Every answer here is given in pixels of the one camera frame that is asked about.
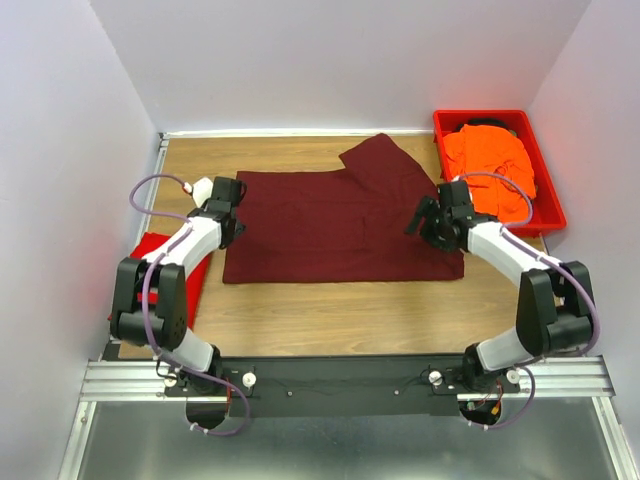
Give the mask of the maroon t shirt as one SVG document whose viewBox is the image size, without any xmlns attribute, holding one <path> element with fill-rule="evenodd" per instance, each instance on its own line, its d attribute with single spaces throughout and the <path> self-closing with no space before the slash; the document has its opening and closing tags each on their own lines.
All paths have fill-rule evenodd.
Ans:
<svg viewBox="0 0 640 480">
<path fill-rule="evenodd" d="M 226 284 L 454 281 L 461 252 L 405 232 L 419 201 L 437 193 L 423 168 L 378 134 L 325 172 L 240 171 L 246 229 L 226 253 Z"/>
</svg>

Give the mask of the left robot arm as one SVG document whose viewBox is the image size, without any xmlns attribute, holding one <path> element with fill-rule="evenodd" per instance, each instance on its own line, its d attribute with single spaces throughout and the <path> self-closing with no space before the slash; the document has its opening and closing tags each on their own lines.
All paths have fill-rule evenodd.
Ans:
<svg viewBox="0 0 640 480">
<path fill-rule="evenodd" d="M 201 395 L 231 393 L 219 349 L 188 326 L 187 280 L 205 257 L 227 249 L 243 233 L 236 210 L 247 186 L 227 177 L 203 177 L 193 184 L 165 177 L 181 184 L 195 208 L 188 215 L 166 213 L 182 221 L 179 230 L 143 257 L 129 256 L 118 264 L 110 334 L 149 347 Z"/>
</svg>

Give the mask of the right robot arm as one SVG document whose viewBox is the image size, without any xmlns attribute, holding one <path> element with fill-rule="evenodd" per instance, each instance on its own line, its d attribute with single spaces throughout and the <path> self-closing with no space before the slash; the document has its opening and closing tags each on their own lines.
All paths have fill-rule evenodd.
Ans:
<svg viewBox="0 0 640 480">
<path fill-rule="evenodd" d="M 442 183 L 423 197 L 405 229 L 444 252 L 464 251 L 492 265 L 518 290 L 514 326 L 466 348 L 460 380 L 480 392 L 513 367 L 552 354 L 582 355 L 600 335 L 590 274 L 515 236 L 497 217 L 479 213 L 467 183 Z"/>
</svg>

